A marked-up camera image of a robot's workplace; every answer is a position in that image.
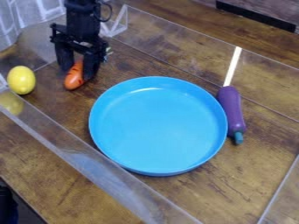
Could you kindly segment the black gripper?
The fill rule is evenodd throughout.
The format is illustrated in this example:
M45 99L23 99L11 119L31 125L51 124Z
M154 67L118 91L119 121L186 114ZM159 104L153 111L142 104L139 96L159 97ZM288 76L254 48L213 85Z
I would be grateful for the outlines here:
M67 24L51 24L51 42L55 44L57 59L62 71L74 66L74 52L83 48L103 49L109 42L99 37L101 23L111 16L102 17L102 7L111 10L110 3L66 3ZM101 53L86 53L83 58L83 77L89 81L99 71Z

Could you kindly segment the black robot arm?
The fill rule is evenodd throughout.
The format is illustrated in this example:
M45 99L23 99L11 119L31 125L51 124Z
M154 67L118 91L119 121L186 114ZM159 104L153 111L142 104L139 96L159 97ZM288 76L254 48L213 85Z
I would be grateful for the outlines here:
M107 60L109 42L99 36L101 24L110 17L101 16L102 0L65 0L67 24L51 24L51 42L55 44L57 60L63 72L75 66L74 53L83 55L83 80L89 81Z

